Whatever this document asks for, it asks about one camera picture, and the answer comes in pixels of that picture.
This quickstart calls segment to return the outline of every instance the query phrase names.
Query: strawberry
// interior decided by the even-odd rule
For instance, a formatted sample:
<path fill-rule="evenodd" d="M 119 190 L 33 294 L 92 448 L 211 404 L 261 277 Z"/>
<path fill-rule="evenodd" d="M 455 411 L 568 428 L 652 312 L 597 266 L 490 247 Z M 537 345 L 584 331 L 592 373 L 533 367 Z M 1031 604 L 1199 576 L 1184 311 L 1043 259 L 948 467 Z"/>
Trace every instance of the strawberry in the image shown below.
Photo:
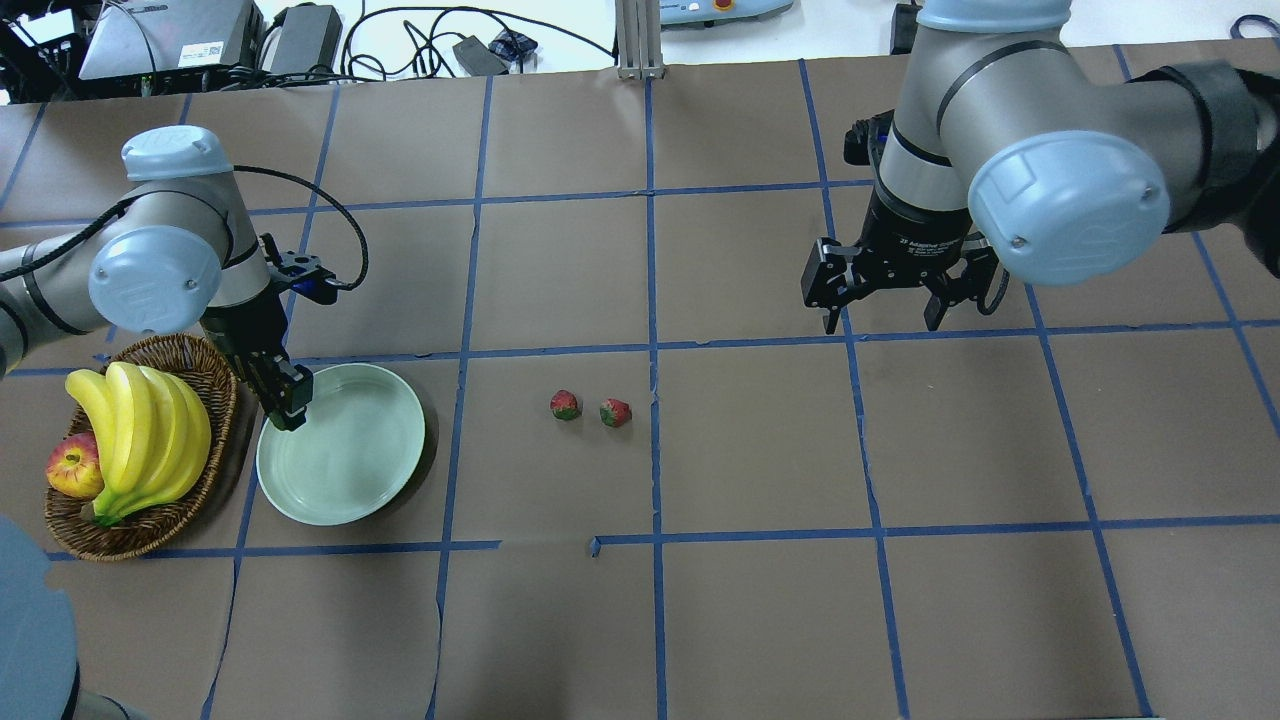
<path fill-rule="evenodd" d="M 621 428 L 631 419 L 631 406 L 621 400 L 608 398 L 600 404 L 600 421 L 611 428 Z"/>
<path fill-rule="evenodd" d="M 581 415 L 582 411 L 577 406 L 577 396 L 567 389 L 562 389 L 552 397 L 552 415 L 556 415 L 557 420 L 572 420 Z"/>

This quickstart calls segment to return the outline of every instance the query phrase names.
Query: apple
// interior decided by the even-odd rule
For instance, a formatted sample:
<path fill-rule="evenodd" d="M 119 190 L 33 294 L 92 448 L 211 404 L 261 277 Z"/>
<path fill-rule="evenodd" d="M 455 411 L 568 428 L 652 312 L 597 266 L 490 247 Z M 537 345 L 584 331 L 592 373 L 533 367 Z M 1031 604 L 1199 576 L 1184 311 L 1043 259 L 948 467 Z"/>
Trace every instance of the apple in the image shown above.
<path fill-rule="evenodd" d="M 58 443 L 45 465 L 49 484 L 63 495 L 93 500 L 102 492 L 102 468 L 93 433 L 78 433 Z"/>

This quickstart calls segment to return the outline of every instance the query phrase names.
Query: light green plate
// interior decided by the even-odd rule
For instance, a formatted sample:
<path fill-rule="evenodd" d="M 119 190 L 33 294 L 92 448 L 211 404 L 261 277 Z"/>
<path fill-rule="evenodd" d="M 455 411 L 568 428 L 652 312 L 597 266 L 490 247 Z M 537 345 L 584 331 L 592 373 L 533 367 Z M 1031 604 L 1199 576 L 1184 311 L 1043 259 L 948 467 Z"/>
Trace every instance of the light green plate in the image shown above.
<path fill-rule="evenodd" d="M 334 365 L 316 372 L 301 428 L 262 428 L 257 478 L 288 518 L 339 525 L 396 497 L 425 441 L 422 404 L 399 375 L 378 365 Z"/>

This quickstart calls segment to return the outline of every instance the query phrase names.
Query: grid line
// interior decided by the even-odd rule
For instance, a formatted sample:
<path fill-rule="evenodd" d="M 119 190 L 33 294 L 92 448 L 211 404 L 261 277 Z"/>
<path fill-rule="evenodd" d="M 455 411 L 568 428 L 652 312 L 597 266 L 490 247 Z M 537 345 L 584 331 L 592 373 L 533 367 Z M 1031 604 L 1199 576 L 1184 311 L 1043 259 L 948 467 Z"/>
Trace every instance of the grid line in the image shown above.
<path fill-rule="evenodd" d="M 818 111 L 813 102 L 813 88 L 809 85 L 809 68 L 804 59 L 797 61 L 800 83 L 804 87 L 805 106 L 809 113 L 809 129 L 813 135 L 814 158 L 818 161 L 818 181 L 822 184 L 822 209 L 827 223 L 827 236 L 836 237 L 835 213 L 831 206 L 831 188 L 827 177 L 827 160 L 822 146 L 822 129 L 818 124 Z M 906 692 L 906 673 L 902 667 L 902 646 L 897 632 L 897 611 L 893 606 L 893 585 L 888 569 L 888 550 L 884 544 L 884 528 L 881 521 L 879 501 L 876 498 L 876 484 L 872 480 L 870 455 L 867 450 L 867 409 L 863 404 L 861 379 L 858 372 L 858 347 L 854 338 L 854 325 L 849 309 L 840 311 L 845 354 L 849 357 L 849 383 L 852 391 L 854 415 L 858 423 L 858 447 L 863 466 L 863 479 L 867 484 L 867 509 L 872 521 L 872 537 L 876 538 L 876 570 L 879 575 L 881 603 L 884 610 L 884 632 L 888 642 L 890 670 L 893 675 L 893 692 L 897 700 L 897 712 L 904 720 L 910 720 L 911 710 Z"/>
<path fill-rule="evenodd" d="M 1240 327 L 1243 328 L 1275 328 L 1280 327 L 1280 319 L 1270 320 L 1240 320 Z M 1149 324 L 1149 325 L 1084 325 L 1084 327 L 1052 327 L 1044 328 L 1043 332 L 1048 333 L 1050 337 L 1056 336 L 1078 336 L 1078 334 L 1124 334 L 1124 333 L 1165 333 L 1165 332 L 1190 332 L 1190 331 L 1221 331 L 1231 329 L 1231 323 L 1226 320 L 1215 320 L 1204 323 L 1187 323 L 1187 324 Z M 888 333 L 856 333 L 854 340 L 858 343 L 864 342 L 928 342 L 928 341 L 942 341 L 942 340 L 978 340 L 978 338 L 1001 338 L 1001 337 L 1038 337 L 1039 331 L 1036 328 L 1004 328 L 1004 329 L 966 329 L 966 331 L 905 331 L 905 332 L 888 332 Z M 763 337 L 763 338 L 736 338 L 736 340 L 710 340 L 710 341 L 662 341 L 658 343 L 658 350 L 701 350 L 701 348 L 741 348 L 741 347 L 791 347 L 799 345 L 840 345 L 845 340 L 842 336 L 796 336 L 796 337 Z M 562 347 L 516 347 L 508 350 L 472 350 L 467 355 L 470 359 L 490 359 L 490 357 L 538 357 L 538 356 L 554 356 L 554 355 L 603 355 L 611 352 L 645 352 L 649 346 L 646 343 L 620 343 L 620 345 L 575 345 L 575 346 L 562 346 Z M 102 361 L 109 356 L 105 354 L 93 355 L 92 359 Z M 293 360 L 296 363 L 302 363 L 305 365 L 338 365 L 343 363 L 413 363 L 413 361 L 434 361 L 434 360 L 457 360 L 461 357 L 460 352 L 444 351 L 444 352 L 424 352 L 424 354 L 387 354 L 387 355 L 317 355 L 317 356 L 297 356 Z M 73 366 L 54 366 L 54 368 L 17 368 L 9 373 L 6 377 L 49 377 L 49 375 L 65 375 L 76 368 Z"/>
<path fill-rule="evenodd" d="M 1193 232 L 1192 238 L 1196 241 L 1196 249 L 1199 251 L 1201 260 L 1204 263 L 1204 270 L 1208 272 L 1208 277 L 1213 282 L 1213 290 L 1217 292 L 1217 299 L 1222 302 L 1222 310 L 1226 311 L 1228 327 L 1231 328 L 1231 332 L 1235 333 L 1236 342 L 1240 343 L 1240 352 L 1244 354 L 1244 363 L 1249 366 L 1249 374 L 1253 377 L 1253 384 L 1258 389 L 1262 406 L 1266 409 L 1267 416 L 1271 418 L 1271 428 L 1275 430 L 1276 437 L 1280 437 L 1280 413 L 1276 413 L 1276 405 L 1271 400 L 1271 392 L 1267 389 L 1267 382 L 1262 377 L 1262 369 L 1258 366 L 1258 360 L 1253 355 L 1253 347 L 1249 345 L 1249 338 L 1244 334 L 1244 328 L 1235 314 L 1235 307 L 1231 306 L 1231 299 L 1226 295 L 1226 288 L 1222 287 L 1222 279 L 1217 275 L 1217 268 L 1213 265 L 1213 259 L 1208 254 L 1208 247 L 1204 246 L 1204 240 L 1198 232 Z"/>
<path fill-rule="evenodd" d="M 645 255 L 649 304 L 649 468 L 653 484 L 653 633 L 658 720 L 667 720 L 667 583 L 662 533 L 662 423 L 658 392 L 658 228 L 654 197 L 653 78 L 644 81 Z"/>
<path fill-rule="evenodd" d="M 329 141 L 333 138 L 334 119 L 335 119 L 335 117 L 338 114 L 338 92 L 339 92 L 339 90 L 335 86 L 333 88 L 333 97 L 329 101 L 329 117 L 325 120 L 324 140 L 320 143 L 320 158 L 316 160 L 316 172 L 315 172 L 315 183 L 316 184 L 320 184 L 320 179 L 324 177 L 325 156 L 329 154 Z M 317 199 L 317 195 L 312 191 L 311 192 L 311 204 L 310 204 L 312 210 L 315 209 L 316 199 Z M 301 241 L 302 245 L 301 245 L 301 247 L 303 250 L 306 249 L 307 233 L 311 229 L 311 218 L 312 218 L 312 215 L 314 215 L 314 213 L 308 213 L 307 214 L 306 224 L 305 224 L 303 231 L 302 231 L 302 241 Z M 288 328 L 292 324 L 289 320 L 293 318 L 293 301 L 294 301 L 294 297 L 296 297 L 296 293 L 289 293 L 289 300 L 288 300 L 288 302 L 287 302 L 287 305 L 284 307 L 285 331 L 284 331 L 284 337 L 280 340 L 280 345 L 285 345 L 285 346 L 288 343 L 288 337 L 289 337 L 289 329 Z M 262 419 L 262 424 L 264 425 L 269 420 L 266 418 Z M 204 706 L 200 710 L 200 719 L 201 720 L 209 720 L 209 717 L 212 714 L 214 702 L 215 702 L 215 698 L 216 698 L 216 694 L 218 694 L 218 678 L 221 675 L 223 661 L 227 659 L 227 647 L 230 643 L 232 621 L 236 618 L 236 591 L 239 588 L 241 564 L 242 564 L 242 561 L 244 559 L 243 550 L 244 550 L 246 541 L 248 538 L 250 518 L 253 514 L 253 497 L 257 495 L 257 487 L 259 487 L 257 464 L 255 462 L 253 469 L 250 473 L 248 487 L 244 488 L 244 506 L 243 506 L 243 510 L 241 511 L 241 525 L 239 525 L 239 530 L 237 532 L 237 536 L 236 536 L 236 548 L 239 550 L 241 552 L 236 553 L 233 556 L 233 559 L 232 559 L 232 593 L 230 593 L 230 600 L 228 601 L 228 605 L 227 605 L 227 626 L 225 626 L 225 630 L 223 632 L 223 647 L 221 647 L 221 650 L 218 653 L 218 665 L 216 665 L 216 667 L 214 670 L 214 679 L 209 684 L 209 694 L 205 696 Z"/>
<path fill-rule="evenodd" d="M 1036 319 L 1036 328 L 1039 331 L 1041 351 L 1044 354 L 1044 366 L 1048 369 L 1050 383 L 1053 387 L 1053 398 L 1057 401 L 1057 411 L 1062 420 L 1062 430 L 1066 434 L 1068 450 L 1071 454 L 1071 464 L 1075 466 L 1075 478 L 1080 486 L 1080 497 L 1084 501 L 1084 511 L 1089 518 L 1089 529 L 1093 534 L 1093 544 L 1097 548 L 1098 562 L 1102 566 L 1102 579 L 1107 588 L 1107 598 L 1111 602 L 1111 612 L 1115 616 L 1116 632 L 1120 635 L 1120 646 L 1124 652 L 1125 664 L 1129 667 L 1129 678 L 1133 683 L 1134 696 L 1138 700 L 1138 710 L 1144 717 L 1151 717 L 1151 701 L 1147 697 L 1147 688 L 1142 679 L 1142 667 L 1138 665 L 1138 653 L 1129 634 L 1129 621 L 1125 619 L 1124 603 L 1120 600 L 1120 587 L 1116 583 L 1115 570 L 1111 566 L 1111 553 L 1107 551 L 1107 541 L 1102 534 L 1102 524 L 1098 520 L 1098 509 L 1093 502 L 1093 491 L 1089 488 L 1089 478 L 1084 469 L 1084 457 L 1080 455 L 1080 445 L 1075 437 L 1075 425 L 1071 421 L 1071 411 L 1068 407 L 1066 392 L 1062 389 L 1062 379 L 1057 373 L 1057 363 L 1053 360 L 1053 348 L 1050 343 L 1050 334 L 1044 332 L 1044 319 L 1041 315 L 1039 302 L 1036 300 L 1036 290 L 1027 288 L 1027 302 Z"/>
<path fill-rule="evenodd" d="M 40 122 L 45 119 L 45 110 L 49 109 L 49 102 L 41 102 L 40 109 L 36 110 L 36 119 L 31 122 L 31 129 L 27 131 L 27 140 L 22 143 L 22 150 L 18 151 L 18 158 L 13 163 L 13 169 L 9 170 L 9 179 L 4 183 L 4 190 L 0 191 L 0 210 L 9 202 L 9 195 L 13 193 L 13 186 L 18 182 L 18 172 L 22 170 L 22 165 L 27 160 L 27 152 L 31 151 L 31 145 L 36 141 L 36 131 L 40 129 Z M 86 224 L 93 220 L 84 220 Z"/>
<path fill-rule="evenodd" d="M 476 160 L 476 191 L 472 202 L 474 222 L 471 225 L 471 246 L 467 259 L 467 295 L 462 314 L 462 350 L 458 354 L 458 391 L 453 405 L 453 437 L 449 438 L 449 479 L 444 493 L 444 528 L 440 532 L 440 566 L 435 582 L 435 609 L 439 614 L 440 633 L 435 646 L 435 678 L 431 680 L 431 698 L 426 706 L 426 720 L 434 720 L 436 710 L 436 691 L 440 687 L 440 661 L 444 657 L 444 609 L 449 585 L 449 557 L 453 543 L 453 510 L 458 496 L 458 455 L 462 448 L 462 413 L 467 396 L 467 366 L 471 359 L 471 328 L 475 318 L 476 264 L 480 254 L 480 214 L 484 204 L 484 173 L 489 147 L 489 117 L 493 105 L 493 76 L 485 78 L 484 108 L 480 115 L 480 151 Z"/>
<path fill-rule="evenodd" d="M 1124 53 L 1119 45 L 1112 46 L 1114 53 L 1121 65 L 1121 70 L 1125 77 L 1129 77 L 1129 68 L 1124 58 Z M 820 142 L 820 133 L 817 124 L 817 115 L 813 105 L 812 90 L 809 86 L 808 70 L 804 60 L 799 60 L 799 68 L 801 74 L 801 82 L 804 85 L 805 100 L 809 109 L 810 126 L 814 133 L 814 147 L 819 167 L 819 181 L 808 183 L 774 183 L 774 184 L 744 184 L 744 186 L 718 186 L 718 187 L 676 187 L 676 188 L 657 188 L 654 183 L 654 152 L 653 152 L 653 99 L 652 99 L 652 81 L 645 83 L 645 128 L 646 128 L 646 187 L 644 190 L 636 191 L 617 191 L 617 192 L 599 192 L 599 193 L 561 193 L 561 195 L 530 195 L 530 196 L 497 196 L 497 197 L 484 197 L 483 196 L 483 176 L 484 176 L 484 161 L 485 161 L 485 147 L 489 128 L 489 108 L 493 79 L 488 78 L 485 100 L 484 100 L 484 114 L 481 120 L 481 140 L 480 140 L 480 163 L 477 167 L 476 177 L 476 195 L 472 199 L 456 199 L 456 200 L 424 200 L 424 201 L 403 201 L 403 202 L 370 202 L 361 205 L 351 205 L 351 210 L 389 210 L 389 209 L 407 209 L 407 208 L 428 208 L 428 206 L 465 206 L 470 205 L 475 211 L 475 225 L 471 237 L 471 255 L 468 266 L 468 284 L 467 284 L 467 300 L 465 310 L 463 322 L 463 340 L 462 348 L 458 352 L 439 352 L 430 355 L 371 355 L 371 356 L 343 356 L 343 357 L 308 357 L 300 359 L 300 361 L 311 361 L 317 364 L 324 363 L 348 363 L 348 361 L 379 361 L 379 363 L 407 363 L 407 361 L 430 361 L 430 360 L 458 360 L 458 392 L 456 397 L 456 413 L 454 413 L 454 429 L 452 438 L 452 456 L 449 468 L 449 480 L 445 500 L 445 524 L 442 534 L 440 542 L 421 542 L 421 543 L 379 543 L 370 546 L 289 546 L 289 547 L 247 547 L 246 538 L 248 530 L 250 514 L 252 511 L 253 496 L 257 488 L 257 475 L 256 470 L 251 473 L 248 495 L 242 511 L 241 528 L 237 536 L 237 546 L 233 548 L 172 548 L 160 550 L 152 552 L 148 557 L 161 559 L 195 559 L 195 557 L 232 557 L 236 560 L 233 565 L 233 582 L 232 582 L 232 607 L 234 606 L 236 588 L 238 583 L 239 561 L 242 557 L 265 557 L 265 556 L 311 556 L 311 555 L 338 555 L 338 553 L 379 553 L 379 552 L 438 552 L 440 553 L 440 571 L 439 583 L 436 591 L 438 609 L 440 611 L 442 623 L 442 643 L 443 647 L 443 619 L 444 619 L 444 598 L 445 598 L 445 582 L 447 582 L 447 568 L 448 556 L 453 551 L 474 551 L 474 550 L 493 550 L 497 548 L 500 541 L 452 541 L 452 514 L 453 514 L 453 500 L 456 497 L 456 483 L 457 483 L 457 462 L 458 462 L 458 448 L 461 442 L 461 429 L 462 429 L 462 410 L 463 398 L 466 388 L 466 365 L 470 359 L 481 357 L 524 357 L 535 355 L 575 355 L 575 354 L 603 354 L 603 352 L 639 352 L 648 351 L 650 354 L 650 383 L 653 388 L 652 400 L 652 454 L 653 454 L 653 503 L 654 503 L 654 519 L 653 519 L 653 533 L 650 534 L 627 534 L 627 536 L 599 536 L 595 538 L 594 546 L 596 547 L 595 555 L 599 553 L 599 547 L 602 546 L 623 546 L 623 544 L 653 544 L 654 548 L 654 611 L 655 611 L 655 643 L 657 643 L 657 659 L 655 659 L 655 671 L 657 671 L 657 692 L 658 692 L 658 716 L 659 720 L 664 720 L 667 714 L 667 697 L 666 697 L 666 634 L 664 634 L 664 591 L 663 591 L 663 575 L 662 575 L 662 552 L 663 546 L 667 543 L 698 543 L 698 542 L 767 542 L 767 541 L 791 541 L 791 539 L 817 539 L 817 538 L 868 538 L 877 541 L 877 565 L 881 573 L 882 582 L 882 594 L 886 603 L 886 623 L 887 632 L 890 634 L 891 655 L 895 666 L 895 685 L 899 693 L 899 706 L 902 717 L 910 717 L 906 705 L 906 692 L 905 680 L 902 678 L 901 670 L 901 657 L 900 648 L 897 648 L 896 639 L 896 621 L 893 619 L 892 611 L 892 589 L 888 582 L 888 564 L 887 555 L 884 551 L 884 539 L 890 537 L 938 537 L 938 536 L 961 536 L 961 534 L 1012 534 L 1012 533 L 1046 533 L 1046 532 L 1091 532 L 1098 544 L 1100 560 L 1103 565 L 1103 574 L 1108 584 L 1108 594 L 1111 596 L 1112 607 L 1116 610 L 1117 630 L 1121 635 L 1121 641 L 1125 646 L 1126 661 L 1129 662 L 1130 674 L 1134 676 L 1135 693 L 1139 697 L 1139 705 L 1142 705 L 1143 712 L 1151 715 L 1149 705 L 1142 687 L 1140 673 L 1138 673 L 1137 659 L 1132 647 L 1132 641 L 1128 637 L 1128 628 L 1124 623 L 1123 610 L 1120 609 L 1120 598 L 1115 585 L 1114 573 L 1110 568 L 1110 560 L 1106 555 L 1105 538 L 1102 537 L 1102 530 L 1126 530 L 1126 529 L 1153 529 L 1153 528 L 1197 528 L 1197 527 L 1234 527 L 1234 525 L 1258 525 L 1258 524 L 1280 524 L 1280 515 L 1233 515 L 1233 516 L 1204 516 L 1204 518 L 1152 518 L 1152 519 L 1120 519 L 1120 520 L 1100 520 L 1097 518 L 1096 507 L 1093 506 L 1092 496 L 1088 489 L 1088 482 L 1083 469 L 1083 460 L 1079 456 L 1079 450 L 1074 438 L 1074 429 L 1070 424 L 1070 416 L 1066 406 L 1065 395 L 1062 393 L 1060 379 L 1056 374 L 1056 365 L 1052 359 L 1052 350 L 1050 347 L 1048 338 L 1052 336 L 1069 336 L 1069 334 L 1102 334 L 1102 333 L 1128 333 L 1128 332 L 1184 332 L 1184 331 L 1206 331 L 1206 329 L 1233 329 L 1242 345 L 1242 350 L 1245 354 L 1247 361 L 1251 366 L 1251 372 L 1254 375 L 1254 382 L 1258 384 L 1258 389 L 1262 395 L 1263 402 L 1271 414 L 1271 420 L 1276 427 L 1277 434 L 1280 434 L 1280 419 L 1277 419 L 1275 405 L 1270 398 L 1270 393 L 1266 384 L 1262 382 L 1261 374 L 1258 372 L 1257 364 L 1253 359 L 1252 350 L 1248 346 L 1248 341 L 1243 333 L 1244 327 L 1280 327 L 1280 319 L 1271 320 L 1248 320 L 1240 322 L 1234 311 L 1231 310 L 1230 301 L 1222 287 L 1220 279 L 1217 278 L 1216 270 L 1213 268 L 1212 260 L 1204 247 L 1203 241 L 1198 234 L 1194 234 L 1196 243 L 1201 251 L 1202 259 L 1213 284 L 1219 292 L 1220 300 L 1228 313 L 1228 322 L 1210 322 L 1210 323 L 1188 323 L 1188 324 L 1152 324 L 1140 327 L 1129 325 L 1089 325 L 1089 327 L 1056 327 L 1047 328 L 1043 325 L 1043 318 L 1039 314 L 1038 305 L 1036 304 L 1034 293 L 1030 287 L 1027 288 L 1028 300 L 1032 304 L 1033 315 L 1036 318 L 1036 328 L 1009 328 L 1009 329 L 995 329 L 995 331 L 940 331 L 940 332 L 900 332 L 900 333 L 868 333 L 856 334 L 854 332 L 852 322 L 845 311 L 842 314 L 844 333 L 842 336 L 814 336 L 814 337 L 791 337 L 791 338 L 745 338 L 745 340 L 719 340 L 710 342 L 694 342 L 694 341 L 675 341 L 675 342 L 658 342 L 657 341 L 657 315 L 655 315 L 655 296 L 657 296 L 657 279 L 655 279 L 655 197 L 658 196 L 673 196 L 673 195 L 709 195 L 709 193 L 732 193 L 732 192 L 760 192 L 760 191 L 787 191 L 787 190 L 820 190 L 823 196 L 823 211 L 826 215 L 828 233 L 835 237 L 835 223 L 832 217 L 831 205 L 831 187 L 855 187 L 855 186 L 870 186 L 872 181 L 831 181 L 827 177 L 827 169 L 823 156 L 823 149 Z M 183 106 L 182 118 L 179 122 L 184 122 L 187 110 L 191 104 L 191 95 Z M 338 91 L 334 90 L 334 96 L 330 105 L 330 115 L 328 128 L 325 131 L 325 140 L 321 147 L 321 154 L 319 159 L 316 181 L 319 182 L 323 176 L 325 159 L 328 155 L 329 138 L 332 136 L 334 114 L 338 106 Z M 13 172 L 10 173 L 9 181 L 0 193 L 0 208 L 4 206 L 8 196 L 13 188 L 17 179 L 18 170 L 27 155 L 27 151 L 33 141 L 36 129 L 40 126 L 41 118 L 45 111 L 45 105 L 42 105 L 36 115 L 36 120 L 28 132 L 27 141 L 23 150 L 19 152 L 18 163 L 15 164 Z M 484 205 L 498 205 L 498 204 L 513 204 L 513 202 L 549 202 L 549 201 L 567 201 L 567 200 L 594 200 L 594 199 L 614 199 L 614 197 L 634 197 L 644 196 L 646 197 L 646 241 L 648 241 L 648 283 L 649 283 L 649 342 L 640 345 L 602 345 L 602 346 L 572 346 L 572 347 L 544 347 L 544 348 L 513 348 L 513 350 L 486 350 L 486 351 L 471 351 L 470 350 L 470 332 L 472 325 L 472 301 L 475 292 L 475 275 L 476 275 L 476 254 L 479 243 L 479 231 L 480 231 L 480 213 Z M 306 208 L 278 208 L 278 209 L 265 209 L 255 210 L 251 215 L 280 215 L 280 214 L 306 214 L 306 227 L 302 234 L 302 250 L 305 250 L 310 225 L 316 213 L 334 211 L 328 206 L 317 206 L 316 195 L 311 195 L 308 206 Z M 44 225 L 59 225 L 59 224 L 83 224 L 88 223 L 90 219 L 77 219 L 77 220 L 38 220 L 31 223 L 0 223 L 0 228 L 18 228 L 18 227 L 44 227 Z M 288 315 L 292 315 L 293 297 L 291 295 Z M 1028 524 L 988 524 L 988 525 L 925 525 L 925 527 L 884 527 L 879 518 L 878 502 L 874 495 L 874 486 L 872 483 L 869 456 L 865 446 L 865 416 L 864 407 L 861 402 L 861 388 L 858 374 L 858 361 L 856 361 L 856 345 L 859 342 L 897 342 L 897 341 L 923 341 L 923 340 L 954 340 L 954 338 L 984 338 L 984 337 L 1038 337 L 1041 340 L 1042 350 L 1046 354 L 1046 363 L 1051 375 L 1051 380 L 1055 387 L 1055 395 L 1059 400 L 1059 409 L 1062 414 L 1064 430 L 1068 434 L 1069 445 L 1073 450 L 1073 460 L 1076 462 L 1078 479 L 1082 484 L 1082 493 L 1084 502 L 1088 509 L 1089 520 L 1088 521 L 1069 521 L 1069 523 L 1028 523 Z M 850 369 L 850 382 L 854 395 L 854 406 L 858 420 L 858 433 L 861 445 L 861 460 L 864 466 L 864 475 L 867 482 L 867 492 L 869 501 L 869 511 L 872 527 L 869 528 L 827 528 L 827 529 L 796 529 L 796 530 L 724 530 L 724 532 L 700 532 L 700 533 L 663 533 L 662 530 L 662 507 L 660 507 L 660 433 L 659 433 L 659 407 L 658 407 L 658 356 L 659 351 L 663 350 L 695 350 L 704 347 L 759 347 L 759 346 L 786 346 L 786 345 L 827 345 L 827 343 L 844 343 L 849 352 L 849 369 Z M 65 374 L 70 369 L 67 368 L 51 368 L 51 369 L 29 369 L 29 370 L 17 370 L 14 375 L 52 375 L 52 374 Z M 49 552 L 46 553 L 51 560 L 64 561 L 73 560 L 68 553 Z M 230 630 L 230 618 L 228 618 L 228 630 L 223 642 L 223 655 L 225 653 L 227 642 L 229 639 Z M 219 656 L 219 667 L 221 666 L 223 656 Z M 439 650 L 438 650 L 438 662 L 436 662 L 436 676 L 439 675 Z M 202 717 L 207 719 L 211 708 L 211 702 L 214 698 L 214 691 L 216 687 L 216 674 L 214 684 L 210 687 L 209 696 L 206 698 L 206 705 L 202 712 Z M 435 711 L 435 692 L 433 688 L 431 703 L 428 710 L 428 717 L 434 717 Z"/>

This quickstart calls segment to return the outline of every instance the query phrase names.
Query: banana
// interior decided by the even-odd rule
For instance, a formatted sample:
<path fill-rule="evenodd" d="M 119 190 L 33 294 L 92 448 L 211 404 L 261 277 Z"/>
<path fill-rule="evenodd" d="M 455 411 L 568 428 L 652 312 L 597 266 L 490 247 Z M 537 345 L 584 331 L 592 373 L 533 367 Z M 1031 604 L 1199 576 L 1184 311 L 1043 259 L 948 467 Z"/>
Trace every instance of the banana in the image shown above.
<path fill-rule="evenodd" d="M 212 441 L 209 413 L 200 396 L 182 378 L 166 373 L 160 375 L 166 389 L 173 392 L 174 424 L 180 428 L 173 445 L 165 441 L 168 448 L 156 455 L 165 470 L 152 474 L 132 493 L 116 498 L 100 512 L 100 524 L 114 524 L 138 510 L 173 502 L 187 495 L 205 471 Z"/>
<path fill-rule="evenodd" d="M 146 365 L 138 365 L 138 370 L 151 384 L 151 397 L 156 404 L 156 420 L 160 423 L 160 433 L 156 438 L 160 442 L 151 448 L 146 474 L 138 480 L 132 493 L 148 496 L 164 487 L 178 466 L 178 461 L 182 460 L 182 445 L 191 423 L 187 416 L 186 401 L 178 393 L 169 373 Z"/>
<path fill-rule="evenodd" d="M 128 495 L 137 487 L 151 460 L 155 445 L 156 406 L 146 377 L 131 363 L 106 366 L 106 387 L 111 393 L 115 420 L 115 477 L 105 478 L 108 488 Z"/>
<path fill-rule="evenodd" d="M 63 386 L 67 393 L 76 402 L 79 402 L 88 415 L 88 424 L 93 427 L 93 437 L 97 439 L 97 457 L 102 469 L 102 477 L 113 477 L 115 468 L 115 409 L 106 389 L 106 378 L 93 370 L 73 370 Z"/>

